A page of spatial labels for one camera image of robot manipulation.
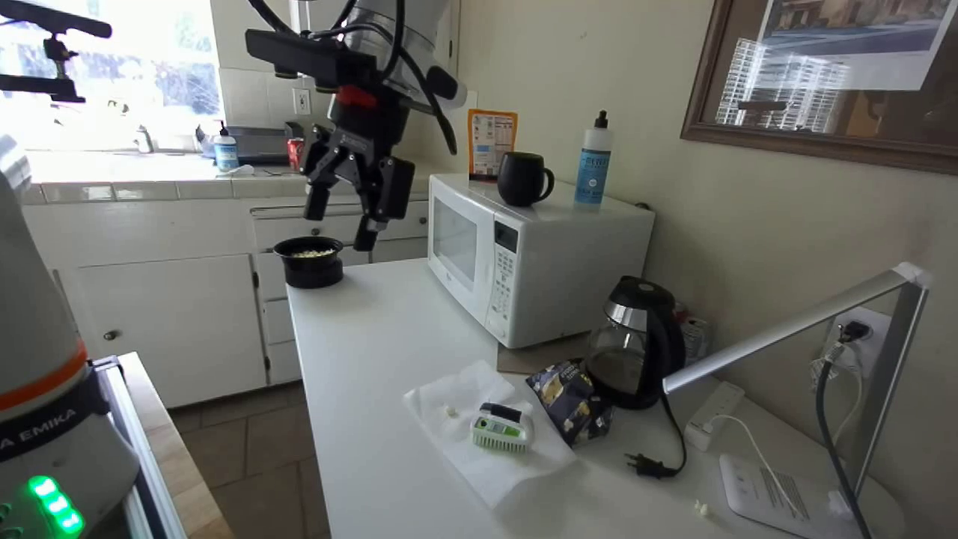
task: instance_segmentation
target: floor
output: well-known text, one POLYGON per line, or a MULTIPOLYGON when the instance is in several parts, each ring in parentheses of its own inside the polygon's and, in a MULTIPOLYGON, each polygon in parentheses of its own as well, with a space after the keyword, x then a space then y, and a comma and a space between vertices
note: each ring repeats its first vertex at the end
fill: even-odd
POLYGON ((331 539, 304 387, 173 411, 238 539, 331 539))

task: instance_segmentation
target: window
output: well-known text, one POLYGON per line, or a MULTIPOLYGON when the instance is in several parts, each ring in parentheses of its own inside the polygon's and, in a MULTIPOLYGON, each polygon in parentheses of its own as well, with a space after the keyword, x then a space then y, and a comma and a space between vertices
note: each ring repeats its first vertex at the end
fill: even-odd
MULTIPOLYGON (((205 119, 223 118, 208 0, 33 0, 115 23, 112 38, 66 32, 66 67, 88 104, 0 94, 4 127, 27 151, 190 151, 205 119)), ((46 29, 0 17, 0 73, 52 79, 46 29)))

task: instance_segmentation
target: electrical outlet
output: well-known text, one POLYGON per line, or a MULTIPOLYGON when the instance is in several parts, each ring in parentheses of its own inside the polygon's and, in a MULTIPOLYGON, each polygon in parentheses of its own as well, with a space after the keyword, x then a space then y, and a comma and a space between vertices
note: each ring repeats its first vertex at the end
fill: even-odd
POLYGON ((844 314, 838 314, 829 327, 828 344, 834 344, 843 333, 844 323, 861 320, 868 327, 868 336, 862 336, 861 342, 853 342, 843 359, 835 359, 835 365, 843 368, 862 368, 862 378, 873 378, 874 363, 881 356, 881 348, 887 344, 890 336, 890 318, 873 308, 852 308, 844 314))
POLYGON ((296 118, 308 118, 308 113, 313 113, 308 89, 293 88, 292 95, 293 95, 293 113, 296 113, 296 118))

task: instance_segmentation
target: black mug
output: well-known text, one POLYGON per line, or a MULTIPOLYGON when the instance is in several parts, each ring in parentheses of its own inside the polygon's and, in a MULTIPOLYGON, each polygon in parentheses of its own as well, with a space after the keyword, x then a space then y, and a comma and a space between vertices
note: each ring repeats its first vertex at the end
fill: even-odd
POLYGON ((536 154, 506 154, 497 182, 509 208, 534 208, 536 200, 545 200, 551 194, 557 176, 536 154))

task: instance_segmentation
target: paper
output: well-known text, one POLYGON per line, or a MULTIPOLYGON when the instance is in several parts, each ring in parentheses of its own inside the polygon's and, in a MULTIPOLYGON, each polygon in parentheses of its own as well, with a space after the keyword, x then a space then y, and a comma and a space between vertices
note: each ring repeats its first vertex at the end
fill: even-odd
POLYGON ((479 495, 486 506, 500 506, 522 483, 557 474, 576 462, 534 392, 515 392, 509 381, 486 363, 474 363, 450 378, 410 390, 408 411, 422 426, 434 450, 479 495), (474 444, 470 422, 482 402, 522 411, 531 422, 528 450, 486 450, 474 444))

